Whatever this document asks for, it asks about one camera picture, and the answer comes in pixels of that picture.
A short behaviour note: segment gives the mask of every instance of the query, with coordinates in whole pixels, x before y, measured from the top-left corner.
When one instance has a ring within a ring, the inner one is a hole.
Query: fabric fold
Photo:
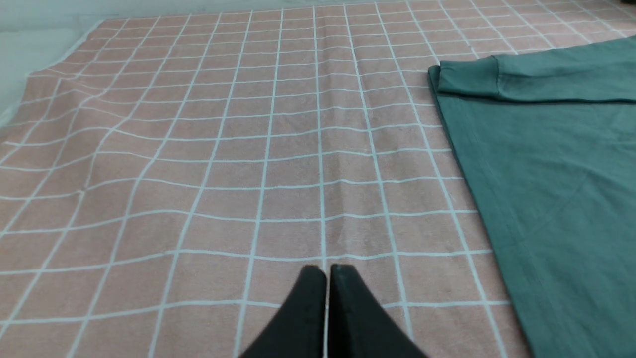
[[[521,103],[632,103],[634,52],[636,37],[472,62],[441,61],[438,91]]]

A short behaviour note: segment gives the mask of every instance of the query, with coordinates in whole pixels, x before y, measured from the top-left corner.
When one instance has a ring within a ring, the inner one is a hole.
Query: grid pattern
[[[431,357],[529,356],[425,71],[635,19],[446,0],[104,22],[3,129],[0,356],[235,357],[300,267],[335,262]]]

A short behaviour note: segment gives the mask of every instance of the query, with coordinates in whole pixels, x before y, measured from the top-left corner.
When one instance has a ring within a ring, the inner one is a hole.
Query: white grid line
[[[471,250],[471,251],[453,251],[453,252],[403,252],[398,251],[397,254],[400,256],[426,256],[426,257],[453,257],[453,256],[462,256],[462,255],[483,255],[483,254],[491,254],[492,250]],[[112,263],[113,266],[120,266],[126,264],[132,264],[137,262],[148,261],[151,259],[157,259],[159,257],[165,257],[167,255],[177,255],[177,254],[201,254],[201,255],[217,255],[217,256],[225,256],[225,257],[238,257],[241,259],[250,258],[249,254],[236,254],[233,252],[224,252],[224,251],[212,251],[212,250],[194,250],[189,248],[180,248],[179,250],[166,250],[160,254],[151,254],[141,257],[136,257],[134,259],[125,259],[120,261],[114,261]],[[356,254],[342,254],[342,255],[327,255],[324,256],[327,260],[341,260],[341,259],[355,259],[360,261],[368,261],[375,259],[382,259],[384,257],[393,257],[393,252],[386,252],[383,254],[375,254],[375,255],[356,255]],[[261,256],[255,255],[255,260],[262,261],[280,261],[280,262],[305,262],[305,261],[316,261],[321,260],[323,256],[307,256],[307,257],[275,257],[275,256]],[[71,271],[84,271],[91,269],[101,269],[108,267],[107,264],[95,264],[88,266],[71,266],[68,268],[53,268],[53,269],[23,269],[16,271],[0,271],[0,276],[11,276],[11,275],[24,275],[30,273],[59,273],[59,272],[71,272]]]
[[[212,39],[214,38],[214,34],[216,32],[216,29],[219,26],[219,21],[221,20],[221,16],[218,17],[216,25],[214,26],[214,30],[212,30],[212,34],[209,37],[208,40],[208,44],[206,46],[206,49],[208,49],[210,47],[210,44],[212,42]],[[198,68],[197,71],[195,72],[194,76],[192,77],[192,82],[190,83],[190,86],[188,87],[188,92],[186,93],[186,98],[188,97],[188,95],[190,94],[190,91],[193,88],[193,84],[195,79],[197,78],[197,75],[199,73],[199,71],[201,70],[201,65],[203,64],[204,58],[201,57],[201,60],[198,64]],[[185,101],[183,102],[183,104],[181,105],[179,112],[177,114],[177,118],[179,118],[179,114],[181,114],[181,112],[183,111],[183,108],[185,107]],[[221,133],[223,132],[223,120],[221,121],[221,127],[219,128],[219,133],[217,135],[217,139],[219,139],[221,137]],[[201,200],[201,196],[204,192],[205,189],[205,185],[208,181],[208,177],[210,176],[210,172],[212,170],[212,164],[214,163],[214,157],[216,155],[216,150],[219,147],[219,143],[220,141],[217,140],[216,143],[214,144],[214,149],[212,150],[212,154],[210,155],[210,159],[207,163],[207,167],[205,169],[205,175],[203,177],[203,179],[201,180],[201,185],[198,188],[198,192],[197,192],[197,196],[194,200],[194,202],[192,202],[192,206],[190,208],[190,212],[188,213],[188,217],[186,218],[186,222],[183,224],[183,228],[181,229],[181,233],[179,235],[179,241],[177,242],[177,247],[176,247],[176,253],[174,254],[173,258],[172,258],[172,264],[170,265],[170,271],[168,273],[168,279],[166,281],[164,290],[163,290],[163,296],[162,296],[162,300],[161,300],[161,307],[159,308],[159,312],[157,313],[157,318],[156,318],[156,322],[155,322],[155,330],[153,332],[153,336],[152,336],[152,340],[150,341],[150,345],[148,348],[148,357],[152,358],[155,355],[155,348],[156,348],[156,342],[157,339],[159,338],[159,332],[161,330],[161,324],[162,324],[162,320],[163,320],[163,313],[165,311],[165,305],[167,304],[168,301],[168,295],[170,294],[170,288],[172,287],[172,281],[174,279],[174,273],[175,270],[177,268],[177,261],[179,260],[179,251],[181,249],[181,247],[183,246],[183,241],[185,240],[186,237],[186,233],[188,232],[188,229],[190,228],[190,223],[192,222],[192,217],[193,214],[195,212],[195,210],[197,209],[197,206],[199,204],[199,201]]]
[[[164,60],[162,65],[160,66],[163,67],[163,65],[166,63],[167,60]],[[151,81],[151,83],[153,83],[157,76],[159,74],[159,71],[157,71]],[[113,129],[117,129],[119,128],[119,126],[121,126],[123,123],[126,122],[126,119],[124,118],[118,125],[114,126]],[[168,130],[168,132],[166,133],[165,137],[168,138],[170,136],[170,133],[172,132],[172,129],[174,128],[174,126],[177,123],[177,118],[174,119],[173,123],[170,125],[170,129]],[[95,159],[97,158],[97,153],[99,152],[99,149],[101,148],[101,146],[103,145],[103,143],[106,141],[106,138],[108,138],[108,136],[112,133],[112,131],[109,131],[104,138],[100,141],[95,153],[93,154],[92,160],[91,160],[91,164],[88,170],[88,176],[86,177],[86,185],[88,185],[88,183],[90,183],[91,180],[91,176],[93,173],[93,168],[95,167]],[[121,222],[120,225],[120,230],[117,233],[117,238],[115,239],[115,243],[113,245],[113,249],[111,251],[111,256],[110,256],[110,263],[115,261],[115,257],[117,255],[117,250],[119,249],[119,244],[121,242],[121,239],[123,237],[123,232],[126,228],[126,223],[127,223],[127,216],[130,215],[130,210],[132,208],[132,201],[136,195],[137,192],[137,188],[139,187],[139,182],[141,181],[141,178],[146,174],[146,172],[148,171],[148,169],[150,168],[150,166],[152,165],[152,163],[154,162],[154,159],[156,159],[159,156],[159,153],[162,151],[163,147],[165,146],[165,144],[167,143],[167,141],[164,141],[155,151],[155,156],[150,159],[148,161],[148,163],[146,164],[146,166],[144,167],[144,169],[142,169],[142,171],[139,173],[139,177],[138,180],[135,181],[135,183],[133,184],[133,187],[130,191],[130,196],[128,197],[128,203],[126,205],[126,211],[124,214],[124,218]],[[104,289],[104,286],[106,285],[106,280],[108,278],[108,275],[110,274],[110,270],[112,268],[112,264],[107,266],[106,269],[104,270],[104,274],[102,275],[102,278],[99,282],[99,285],[97,286],[97,289],[95,290],[95,294],[93,295],[93,298],[90,302],[90,306],[88,307],[88,315],[91,315],[93,313],[93,311],[95,310],[95,307],[97,306],[97,301],[99,300],[99,296],[101,295],[102,290]],[[67,358],[73,358],[75,356],[75,353],[77,351],[77,348],[80,344],[80,340],[82,339],[83,335],[84,335],[84,330],[86,329],[86,326],[88,325],[88,321],[84,321],[82,322],[81,327],[79,328],[79,331],[77,333],[77,335],[75,336],[75,339],[73,340],[73,344],[71,345],[71,348],[69,349],[66,357]]]
[[[419,127],[420,124],[417,123],[405,123],[405,124],[394,124],[394,125],[382,125],[380,127],[375,127],[372,129],[372,131],[378,131],[378,130],[382,130],[382,129],[388,129],[388,128],[400,128],[400,127]],[[441,128],[441,125],[425,125],[422,124],[421,126],[424,126],[426,128]],[[89,128],[81,128],[78,129],[77,131],[71,132],[70,134],[68,134],[66,137],[63,138],[58,138],[56,140],[52,140],[52,141],[47,141],[47,142],[39,142],[39,143],[15,143],[15,142],[11,142],[11,141],[7,141],[4,142],[6,145],[11,145],[14,147],[45,147],[47,145],[52,145],[52,144],[56,144],[59,142],[63,142],[63,141],[67,141],[68,139],[70,139],[71,137],[73,137],[76,134],[79,133],[83,133],[83,132],[90,132],[90,131],[100,131],[100,130],[112,130],[112,127],[89,127]],[[320,133],[322,132],[326,132],[326,131],[331,131],[331,130],[344,130],[344,131],[354,131],[354,132],[366,132],[365,130],[362,129],[358,129],[358,128],[353,128],[353,127],[341,127],[341,126],[329,126],[329,127],[325,127],[322,129],[309,129],[307,131],[303,131],[303,132],[294,132],[294,133],[280,133],[280,134],[273,134],[271,135],[272,138],[280,138],[280,137],[297,137],[297,136],[303,136],[306,134],[313,134],[313,133],[318,133],[318,135],[320,135]],[[126,132],[126,131],[122,131],[120,129],[113,129],[113,132],[116,133],[120,133],[120,134],[124,134],[127,136],[131,136],[131,137],[135,137],[135,138],[140,138],[143,140],[151,140],[151,141],[163,141],[162,138],[157,138],[157,137],[146,137],[146,136],[142,136],[140,134],[134,134],[131,132]],[[169,138],[168,141],[173,141],[173,142],[177,142],[177,141],[187,141],[187,142],[198,142],[198,141],[205,141],[205,142],[215,142],[215,141],[231,141],[231,140],[253,140],[253,139],[263,139],[263,138],[267,138],[267,135],[255,135],[255,136],[234,136],[234,137],[219,137],[219,138]]]
[[[468,40],[466,39],[466,37],[464,36],[463,32],[459,29],[459,27],[457,27],[457,24],[453,21],[452,17],[448,14],[448,12],[446,10],[443,10],[444,14],[446,15],[447,19],[453,24],[453,26],[455,27],[455,29],[457,30],[457,32],[460,33],[461,37],[464,39],[464,41],[466,42],[467,45],[470,46],[470,43],[468,42]],[[424,37],[425,41],[427,41],[427,36],[425,34],[425,32],[422,30],[422,28],[420,27],[420,24],[416,24],[417,27],[421,30],[421,34],[422,37]],[[433,48],[431,47],[431,52],[435,55],[435,51],[433,50]],[[415,112],[416,117],[418,118],[418,121],[421,122],[420,117],[417,113],[417,111]],[[424,137],[424,143],[426,148],[430,148],[431,144],[429,143],[428,137],[426,135],[426,132],[424,131],[423,128],[420,129],[422,131],[422,136]],[[444,198],[446,200],[446,204],[448,205],[448,208],[450,209],[450,213],[451,213],[451,217],[453,218],[453,223],[455,224],[455,230],[457,231],[457,234],[459,235],[459,240],[462,244],[462,248],[464,248],[465,251],[469,251],[468,249],[468,244],[466,242],[466,237],[464,236],[464,231],[459,223],[459,219],[457,218],[457,213],[453,207],[453,201],[450,198],[450,195],[448,193],[448,189],[446,188],[446,185],[444,183],[444,180],[441,178],[441,173],[439,171],[439,167],[437,165],[437,162],[435,160],[435,157],[433,156],[432,153],[429,153],[429,157],[431,158],[431,162],[433,164],[433,169],[435,170],[435,174],[439,177],[439,184],[441,186],[442,192],[444,193]],[[471,268],[471,274],[473,276],[473,280],[475,282],[475,286],[477,286],[477,289],[480,293],[480,297],[482,301],[486,301],[487,300],[487,295],[486,292],[483,288],[483,285],[481,284],[481,280],[479,278],[479,274],[477,273],[477,269],[475,267],[474,261],[473,261],[473,257],[471,255],[466,255],[466,259],[468,261],[469,267]],[[506,346],[504,344],[504,341],[501,337],[501,332],[499,331],[499,327],[497,326],[497,321],[495,321],[495,317],[492,313],[492,310],[490,309],[489,306],[485,306],[486,308],[486,314],[488,316],[488,321],[490,322],[490,326],[493,330],[493,335],[495,337],[495,341],[497,342],[497,348],[499,349],[499,354],[501,356],[501,358],[508,358],[508,352],[506,351]]]
[[[463,213],[463,214],[475,214],[478,213],[477,210],[455,210],[455,213]],[[100,227],[107,224],[112,224],[113,222],[119,222],[125,219],[142,217],[146,215],[152,214],[166,214],[166,213],[174,213],[174,214],[188,214],[187,211],[183,210],[148,210],[148,211],[140,211],[139,213],[126,215],[124,217],[112,218],[109,220],[104,220],[101,222],[97,222],[94,224],[86,224],[82,226],[74,226],[70,227],[68,230],[81,230],[81,229],[91,229],[93,227]],[[437,214],[448,214],[451,213],[450,210],[431,210],[431,211],[418,211],[414,213],[389,213],[391,217],[422,217],[426,215],[437,215]],[[227,220],[227,221],[240,221],[240,222],[256,222],[256,219],[251,218],[240,218],[240,217],[222,217],[219,215],[209,215],[203,213],[195,213],[195,216],[202,218],[213,218],[215,220]],[[368,214],[368,215],[358,215],[352,213],[342,213],[333,215],[330,217],[326,217],[325,220],[331,221],[339,218],[349,217],[349,218],[375,218],[375,217],[384,217],[384,213],[376,213],[376,214]],[[321,218],[270,218],[270,219],[261,219],[262,222],[273,222],[273,223],[281,223],[281,222],[320,222]],[[65,229],[57,228],[57,229],[33,229],[33,230],[16,230],[16,231],[6,231],[5,234],[36,234],[36,233],[57,233],[61,232]]]
[[[224,305],[239,305],[242,304],[243,300],[223,300],[223,301],[180,301],[175,303],[166,304],[165,308],[177,308],[177,307],[187,307],[187,306],[224,306]],[[257,307],[269,307],[269,308],[280,308],[280,304],[278,303],[270,303],[270,302],[259,302],[259,301],[248,301],[248,306],[257,306]],[[383,304],[383,308],[393,308],[399,306],[400,303],[387,303]],[[448,307],[458,307],[458,306],[507,306],[510,305],[509,301],[450,301],[450,302],[408,302],[405,304],[407,307],[431,307],[431,308],[448,308]],[[138,315],[141,313],[148,313],[157,311],[161,306],[151,306],[145,308],[139,308],[136,310],[127,310],[127,311],[119,311],[112,313],[103,313],[100,315],[94,316],[80,316],[80,317],[55,317],[49,319],[21,319],[15,320],[12,324],[38,324],[38,323],[64,323],[64,322],[83,322],[86,320],[101,320],[101,319],[110,319],[115,317],[124,317],[129,315]],[[0,324],[5,324],[6,321],[0,320]]]
[[[349,18],[347,17],[347,7],[345,5],[343,5],[343,9],[345,12],[345,18],[347,20],[347,27],[349,28]],[[355,51],[353,51],[353,47],[354,47],[354,40],[352,37],[349,37],[349,41],[351,43],[351,55],[353,56],[354,59],[356,59],[356,53]],[[355,67],[356,67],[356,76],[357,76],[357,82],[358,82],[358,88],[360,89],[360,100],[363,102],[364,107],[366,107],[366,98],[364,97],[364,92],[362,92],[363,89],[363,85],[362,85],[362,80],[361,80],[361,76],[360,76],[360,70],[358,68],[357,65],[357,61],[355,63]],[[378,178],[378,182],[382,181],[382,174],[380,172],[380,165],[378,164],[378,156],[376,155],[375,152],[375,144],[373,141],[373,132],[371,131],[371,121],[369,120],[369,112],[368,110],[364,111],[364,119],[366,121],[366,127],[369,133],[369,142],[371,144],[371,153],[372,158],[373,158],[373,166],[375,167],[375,175]],[[391,223],[391,216],[390,216],[390,210],[389,210],[389,205],[387,204],[387,197],[386,197],[386,193],[384,192],[384,185],[382,184],[378,184],[378,188],[380,189],[380,200],[382,202],[382,210],[384,212],[384,220],[387,226],[387,234],[389,235],[389,239],[391,241],[391,250],[394,252],[393,255],[393,262],[394,262],[394,267],[396,270],[396,276],[397,276],[397,287],[399,289],[399,297],[400,297],[400,303],[402,304],[402,311],[404,312],[404,323],[406,324],[406,333],[408,334],[408,336],[413,339],[413,326],[411,324],[411,314],[408,311],[407,307],[404,305],[405,302],[407,302],[407,298],[406,298],[406,289],[404,287],[404,280],[402,278],[402,269],[400,267],[400,263],[399,263],[399,257],[397,255],[397,251],[398,251],[398,246],[396,245],[396,240],[395,240],[395,236],[393,234],[393,227],[392,227],[392,223]]]
[[[409,148],[409,147],[404,147],[404,148],[400,148],[400,149],[396,149],[396,150],[388,150],[388,151],[384,151],[384,152],[377,152],[377,155],[387,155],[387,154],[395,154],[395,153],[400,153],[400,152],[450,152],[450,148],[440,148],[440,149],[425,149],[425,148],[417,148],[417,147],[413,147],[413,148]],[[95,154],[130,154],[130,155],[134,155],[136,157],[140,157],[140,158],[147,158],[147,159],[151,159],[152,157],[148,157],[147,155],[142,155],[142,154],[137,154],[137,153],[132,153],[132,152],[118,152],[118,151],[113,151],[113,150],[109,150],[109,151],[100,151],[97,152]],[[352,150],[330,150],[328,152],[324,152],[322,153],[323,155],[329,155],[329,154],[352,154],[352,155],[360,155],[363,157],[371,157],[373,154],[369,154],[369,153],[364,153],[364,152],[355,152]],[[17,171],[48,171],[50,169],[59,169],[59,168],[64,168],[66,166],[70,166],[71,164],[83,161],[87,158],[91,158],[94,154],[88,154],[85,155],[83,157],[79,157],[76,159],[73,159],[72,161],[69,161],[67,163],[61,164],[59,166],[55,166],[52,168],[23,168],[23,167],[13,167],[13,166],[0,166],[0,169],[10,169],[10,170],[17,170]],[[279,158],[270,158],[269,161],[288,161],[291,159],[301,159],[301,158],[309,158],[309,157],[315,157],[317,156],[317,153],[311,153],[311,154],[301,154],[301,155],[293,155],[290,157],[279,157]],[[183,162],[183,163],[194,163],[194,162],[206,162],[205,160],[186,160],[186,159],[170,159],[170,158],[157,158],[158,161],[169,161],[169,162]],[[256,162],[263,162],[265,161],[264,159],[218,159],[216,160],[216,162],[223,162],[223,163],[256,163]]]
[[[285,10],[280,11],[280,29],[279,29],[279,41],[278,41],[278,52],[276,54],[276,67],[274,69],[274,83],[272,89],[272,103],[270,107],[270,118],[267,128],[267,143],[265,145],[265,161],[263,162],[263,173],[261,175],[261,190],[258,198],[258,207],[256,209],[256,224],[254,225],[254,238],[252,239],[252,244],[250,248],[250,257],[249,262],[247,263],[247,274],[245,276],[245,290],[243,291],[243,302],[247,302],[249,300],[249,289],[252,284],[252,272],[254,269],[254,256],[256,256],[256,247],[258,245],[258,234],[261,226],[261,219],[263,216],[263,202],[265,201],[265,184],[267,181],[267,162],[270,156],[270,144],[272,142],[272,125],[273,125],[273,117],[274,117],[274,104],[276,98],[276,90],[277,90],[277,79],[279,74],[279,63],[280,63],[280,44],[282,41],[282,26],[283,26],[283,18],[284,18]],[[234,338],[234,356],[238,356],[240,353],[240,345],[243,340],[243,325],[245,323],[245,313],[247,311],[247,305],[242,303],[240,305],[240,311],[238,313],[238,323],[237,323],[237,332]]]
[[[322,270],[327,272],[327,222],[325,220],[325,199],[324,199],[324,164],[322,162],[322,118],[321,118],[321,94],[320,91],[320,70],[318,68],[318,35],[316,33],[316,9],[312,6],[312,22],[314,24],[314,62],[315,62],[315,93],[316,93],[316,130],[318,132],[318,166],[320,176],[320,216],[321,216],[321,253],[322,253]]]

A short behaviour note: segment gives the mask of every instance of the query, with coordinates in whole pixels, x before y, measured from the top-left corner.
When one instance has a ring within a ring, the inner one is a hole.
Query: green fabric
[[[534,355],[636,357],[636,37],[429,80]]]

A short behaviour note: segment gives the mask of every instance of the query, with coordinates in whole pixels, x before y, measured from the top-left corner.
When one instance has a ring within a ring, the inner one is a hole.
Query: white floor
[[[9,111],[0,116],[0,125],[12,117],[27,75],[58,61],[80,36],[72,29],[0,32],[0,113]]]

